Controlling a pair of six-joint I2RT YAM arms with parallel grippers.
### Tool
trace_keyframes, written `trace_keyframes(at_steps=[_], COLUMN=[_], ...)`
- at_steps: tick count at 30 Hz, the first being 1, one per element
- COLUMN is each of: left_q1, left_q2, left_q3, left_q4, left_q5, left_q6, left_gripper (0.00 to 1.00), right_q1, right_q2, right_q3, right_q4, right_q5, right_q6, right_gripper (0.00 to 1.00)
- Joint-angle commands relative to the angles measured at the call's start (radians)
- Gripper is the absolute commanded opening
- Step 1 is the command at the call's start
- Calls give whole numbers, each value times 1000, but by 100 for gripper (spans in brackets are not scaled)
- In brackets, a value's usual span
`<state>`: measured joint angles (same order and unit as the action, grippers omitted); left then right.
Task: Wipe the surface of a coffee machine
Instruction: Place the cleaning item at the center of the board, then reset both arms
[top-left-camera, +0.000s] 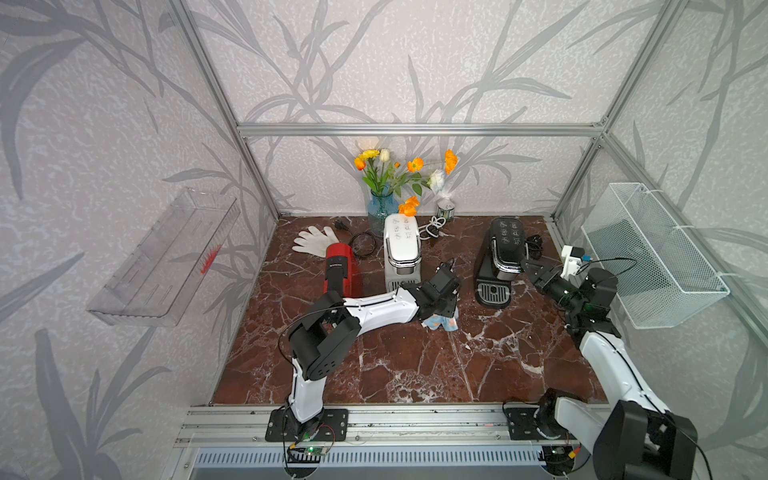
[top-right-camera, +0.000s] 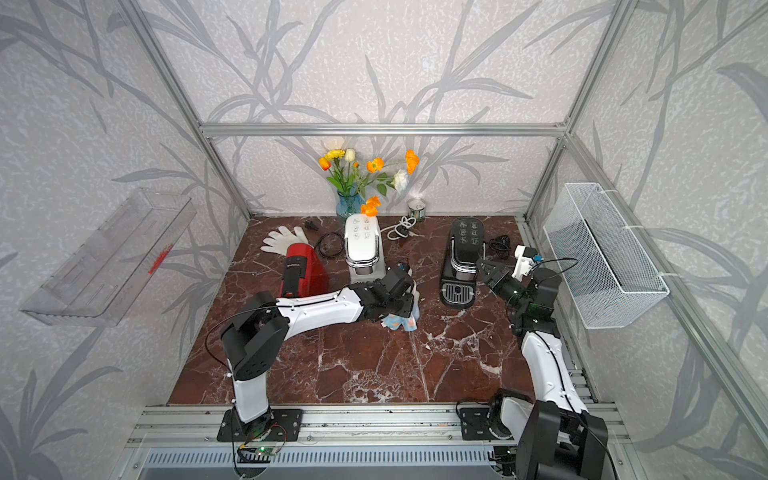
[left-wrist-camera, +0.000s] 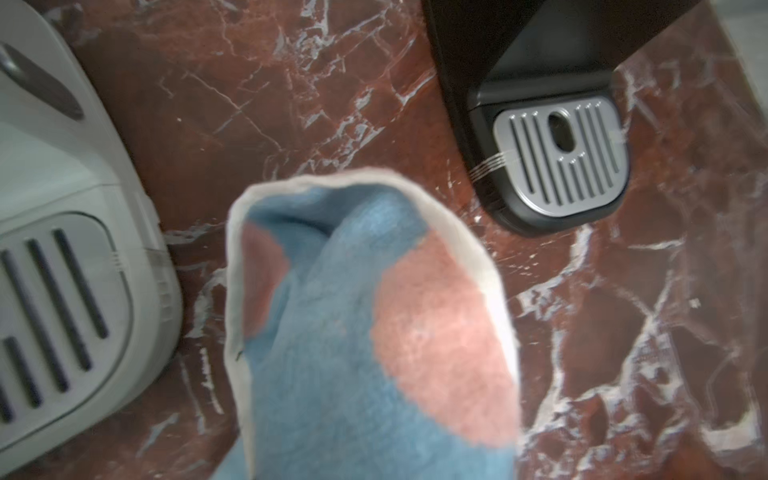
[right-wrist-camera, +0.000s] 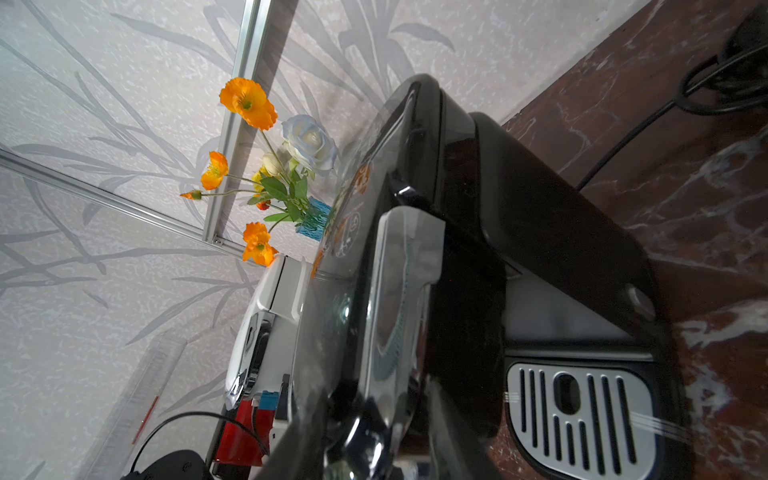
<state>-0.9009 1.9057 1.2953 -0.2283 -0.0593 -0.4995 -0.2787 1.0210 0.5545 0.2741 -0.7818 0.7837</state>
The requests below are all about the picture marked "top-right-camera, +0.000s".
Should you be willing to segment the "colourful striped cloth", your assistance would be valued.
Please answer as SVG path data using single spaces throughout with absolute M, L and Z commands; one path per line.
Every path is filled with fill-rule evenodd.
M 417 329 L 417 322 L 420 319 L 421 314 L 419 309 L 420 293 L 416 286 L 413 287 L 412 293 L 414 299 L 410 315 L 408 317 L 388 315 L 382 321 L 384 327 L 391 330 L 397 330 L 402 327 L 406 332 L 413 332 Z

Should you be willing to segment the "white coffee machine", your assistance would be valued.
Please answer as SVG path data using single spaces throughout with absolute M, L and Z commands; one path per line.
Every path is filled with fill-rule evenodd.
M 386 275 L 383 241 L 375 216 L 353 214 L 346 219 L 344 248 L 351 283 L 374 281 Z

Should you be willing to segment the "black coffee machine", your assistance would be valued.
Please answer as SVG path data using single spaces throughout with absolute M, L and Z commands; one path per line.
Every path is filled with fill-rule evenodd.
M 474 304 L 477 262 L 485 257 L 483 222 L 473 217 L 455 219 L 449 230 L 440 277 L 440 300 L 444 305 L 463 310 Z

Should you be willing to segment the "red coffee machine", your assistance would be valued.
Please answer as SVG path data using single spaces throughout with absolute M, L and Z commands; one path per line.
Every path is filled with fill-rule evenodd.
M 304 243 L 290 245 L 281 279 L 281 297 L 310 297 L 329 291 L 329 278 L 315 249 Z

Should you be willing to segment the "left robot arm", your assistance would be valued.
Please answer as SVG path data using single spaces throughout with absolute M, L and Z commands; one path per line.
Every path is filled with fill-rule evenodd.
M 220 334 L 224 364 L 234 386 L 233 416 L 245 425 L 268 421 L 267 373 L 286 340 L 331 325 L 405 318 L 416 305 L 415 282 L 407 264 L 388 269 L 382 278 L 315 296 L 256 294 L 224 320 Z

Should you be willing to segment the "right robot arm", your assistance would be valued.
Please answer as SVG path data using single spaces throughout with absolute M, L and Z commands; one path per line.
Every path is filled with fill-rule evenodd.
M 478 279 L 507 307 L 533 384 L 532 397 L 500 391 L 489 407 L 491 433 L 516 442 L 514 477 L 616 479 L 608 428 L 578 396 L 552 318 L 561 275 L 539 265 L 523 273 L 492 260 L 479 260 L 476 267 Z

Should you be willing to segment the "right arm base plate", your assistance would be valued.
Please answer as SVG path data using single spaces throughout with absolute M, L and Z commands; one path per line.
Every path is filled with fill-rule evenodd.
M 461 437 L 464 441 L 493 441 L 496 437 L 490 429 L 488 406 L 465 406 L 458 408 Z

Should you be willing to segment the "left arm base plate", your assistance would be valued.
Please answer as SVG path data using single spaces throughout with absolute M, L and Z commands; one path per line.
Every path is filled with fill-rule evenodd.
M 224 413 L 216 440 L 223 443 L 239 443 L 263 439 L 273 442 L 296 442 L 302 424 L 302 409 L 276 408 L 250 422 L 240 419 L 232 407 Z

